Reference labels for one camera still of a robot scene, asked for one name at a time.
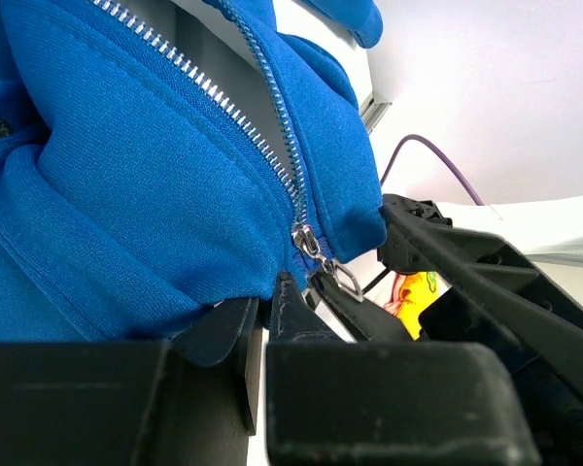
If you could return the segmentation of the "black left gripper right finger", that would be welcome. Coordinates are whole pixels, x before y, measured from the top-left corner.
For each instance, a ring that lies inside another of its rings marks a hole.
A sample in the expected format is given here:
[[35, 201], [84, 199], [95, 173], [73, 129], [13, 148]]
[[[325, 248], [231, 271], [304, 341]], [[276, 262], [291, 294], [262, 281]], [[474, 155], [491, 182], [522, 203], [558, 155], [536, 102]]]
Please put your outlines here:
[[273, 465], [538, 465], [505, 367], [460, 343], [347, 343], [277, 278], [265, 350]]

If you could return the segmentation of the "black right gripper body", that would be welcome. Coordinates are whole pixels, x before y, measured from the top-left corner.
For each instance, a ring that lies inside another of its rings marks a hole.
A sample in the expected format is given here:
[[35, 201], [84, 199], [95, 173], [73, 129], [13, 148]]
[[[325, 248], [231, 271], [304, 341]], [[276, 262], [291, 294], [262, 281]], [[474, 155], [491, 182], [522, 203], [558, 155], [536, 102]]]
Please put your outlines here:
[[509, 372], [544, 465], [583, 465], [583, 402], [549, 364], [449, 290], [419, 316], [423, 336], [492, 350]]

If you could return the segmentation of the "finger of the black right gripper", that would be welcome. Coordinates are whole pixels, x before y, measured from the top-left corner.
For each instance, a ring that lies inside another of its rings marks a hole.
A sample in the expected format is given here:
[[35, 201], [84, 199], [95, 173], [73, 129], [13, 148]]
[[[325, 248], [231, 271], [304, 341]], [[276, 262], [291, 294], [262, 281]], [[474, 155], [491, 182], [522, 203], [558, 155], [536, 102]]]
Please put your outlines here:
[[403, 323], [372, 301], [361, 302], [342, 290], [335, 280], [324, 272], [310, 279], [313, 290], [358, 342], [410, 343], [411, 336]]
[[511, 373], [542, 361], [583, 383], [583, 307], [497, 235], [453, 226], [430, 202], [387, 194], [382, 262], [434, 272], [449, 290], [419, 316], [423, 336], [476, 342]]

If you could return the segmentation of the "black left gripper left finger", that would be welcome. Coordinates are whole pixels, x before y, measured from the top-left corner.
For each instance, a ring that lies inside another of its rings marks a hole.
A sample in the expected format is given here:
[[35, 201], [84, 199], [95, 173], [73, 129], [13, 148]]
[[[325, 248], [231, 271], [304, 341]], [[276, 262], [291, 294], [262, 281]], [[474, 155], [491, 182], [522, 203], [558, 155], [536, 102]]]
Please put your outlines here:
[[256, 298], [166, 341], [0, 343], [0, 465], [242, 465], [256, 432]]

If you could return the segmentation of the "blue zip-up jacket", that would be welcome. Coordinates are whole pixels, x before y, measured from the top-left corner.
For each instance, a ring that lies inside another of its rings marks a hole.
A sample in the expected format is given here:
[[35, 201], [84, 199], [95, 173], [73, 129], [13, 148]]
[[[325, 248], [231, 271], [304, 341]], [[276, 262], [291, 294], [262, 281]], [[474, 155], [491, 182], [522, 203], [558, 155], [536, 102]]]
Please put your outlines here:
[[0, 1], [0, 342], [167, 340], [387, 237], [345, 68], [270, 1]]

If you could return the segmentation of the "yellow printed object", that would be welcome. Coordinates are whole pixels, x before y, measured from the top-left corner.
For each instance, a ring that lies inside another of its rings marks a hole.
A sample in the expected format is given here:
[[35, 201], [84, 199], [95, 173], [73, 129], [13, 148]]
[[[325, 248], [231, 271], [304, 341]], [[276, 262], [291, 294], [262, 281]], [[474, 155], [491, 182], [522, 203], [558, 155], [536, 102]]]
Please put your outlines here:
[[419, 317], [438, 297], [439, 285], [435, 272], [396, 274], [390, 300], [384, 309], [400, 320], [413, 340], [418, 340], [422, 333]]

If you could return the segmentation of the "aluminium table front rail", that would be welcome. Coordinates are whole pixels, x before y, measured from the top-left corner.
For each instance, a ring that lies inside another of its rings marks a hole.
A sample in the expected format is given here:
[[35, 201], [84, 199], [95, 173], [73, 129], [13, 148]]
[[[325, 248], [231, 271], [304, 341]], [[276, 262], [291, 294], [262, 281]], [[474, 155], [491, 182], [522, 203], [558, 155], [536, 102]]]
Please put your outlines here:
[[391, 102], [378, 101], [375, 97], [368, 97], [361, 104], [360, 117], [368, 134], [376, 128], [391, 105]]

